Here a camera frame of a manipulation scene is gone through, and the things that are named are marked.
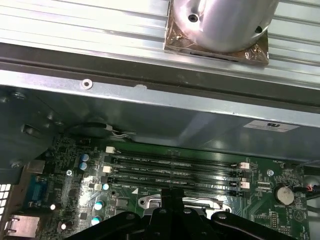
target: blue capacitor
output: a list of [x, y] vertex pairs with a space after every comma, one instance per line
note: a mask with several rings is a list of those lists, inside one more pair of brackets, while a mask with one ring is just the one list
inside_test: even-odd
[[80, 168], [82, 171], [86, 170], [87, 167], [88, 167], [88, 165], [87, 165], [85, 162], [82, 162], [82, 163], [79, 164], [79, 168]]
[[86, 153], [82, 154], [81, 157], [80, 157], [81, 161], [83, 162], [87, 162], [90, 160], [90, 156]]
[[105, 203], [103, 201], [97, 201], [95, 204], [94, 204], [94, 209], [99, 211], [101, 210], [103, 207], [105, 206]]
[[94, 216], [91, 220], [91, 225], [94, 226], [94, 225], [97, 225], [99, 224], [100, 222], [102, 221], [101, 217], [100, 216]]
[[109, 189], [109, 184], [107, 184], [107, 183], [103, 184], [103, 185], [102, 185], [102, 189], [103, 189], [104, 191], [107, 191], [107, 190]]

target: capacitor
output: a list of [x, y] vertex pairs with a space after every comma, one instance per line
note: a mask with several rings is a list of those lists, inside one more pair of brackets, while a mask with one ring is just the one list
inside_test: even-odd
[[95, 204], [94, 204], [94, 209], [95, 210], [101, 210], [103, 207], [105, 206], [105, 203], [103, 201], [97, 201]]
[[99, 224], [100, 222], [102, 222], [102, 219], [100, 216], [94, 216], [91, 220], [91, 225], [94, 226], [94, 225], [97, 225]]
[[61, 229], [62, 230], [69, 230], [69, 229], [71, 229], [72, 228], [72, 225], [73, 225], [73, 222], [72, 221], [66, 221], [66, 222], [63, 222], [62, 224], [61, 224]]
[[90, 156], [88, 154], [84, 153], [81, 155], [80, 159], [82, 162], [87, 162], [90, 160]]
[[60, 210], [62, 208], [62, 204], [60, 203], [60, 202], [58, 202], [58, 203], [53, 203], [53, 204], [51, 204], [51, 206], [50, 206], [50, 209], [52, 210], [52, 211], [54, 211], [54, 210]]
[[82, 171], [86, 170], [87, 167], [88, 167], [88, 164], [86, 164], [85, 162], [82, 162], [82, 163], [79, 164], [79, 168], [80, 168]]
[[102, 185], [102, 189], [103, 189], [104, 191], [107, 191], [107, 190], [109, 189], [109, 184], [107, 184], [107, 183], [103, 184], [103, 185]]
[[295, 201], [295, 194], [293, 190], [284, 184], [279, 184], [275, 187], [273, 190], [273, 196], [279, 204], [286, 206], [293, 204]]

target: motherboard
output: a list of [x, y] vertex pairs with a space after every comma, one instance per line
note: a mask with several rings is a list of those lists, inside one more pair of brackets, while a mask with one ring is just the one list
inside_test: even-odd
[[281, 160], [134, 142], [59, 136], [31, 178], [25, 210], [47, 213], [41, 240], [62, 240], [113, 216], [161, 206], [161, 189], [184, 190], [208, 218], [228, 211], [309, 240], [303, 170]]

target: white label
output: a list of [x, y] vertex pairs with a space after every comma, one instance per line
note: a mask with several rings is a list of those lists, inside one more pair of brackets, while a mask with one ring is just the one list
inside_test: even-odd
[[296, 125], [289, 125], [289, 124], [283, 124], [283, 123], [271, 122], [271, 121], [259, 121], [259, 120], [254, 120], [248, 123], [247, 125], [245, 125], [244, 127], [250, 128], [250, 129], [274, 131], [274, 132], [280, 132], [280, 133], [285, 133], [292, 129], [299, 128], [299, 126], [296, 126]]

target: green circuit board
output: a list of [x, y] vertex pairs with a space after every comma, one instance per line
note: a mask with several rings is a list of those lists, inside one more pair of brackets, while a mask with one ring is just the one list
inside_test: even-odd
[[[106, 153], [106, 147], [114, 153]], [[306, 195], [294, 193], [284, 205], [275, 198], [279, 186], [302, 186], [291, 164], [280, 160], [197, 151], [132, 142], [60, 136], [47, 160], [44, 173], [35, 181], [45, 182], [43, 198], [29, 208], [48, 209], [62, 203], [51, 221], [39, 231], [41, 240], [61, 240], [124, 211], [140, 216], [147, 196], [161, 188], [182, 188], [186, 197], [209, 198], [230, 208], [233, 214], [264, 225], [298, 240], [309, 240]], [[89, 155], [87, 168], [79, 169], [81, 156]], [[101, 210], [94, 204], [103, 201]], [[157, 207], [157, 202], [149, 207]], [[65, 221], [71, 229], [61, 230]]]

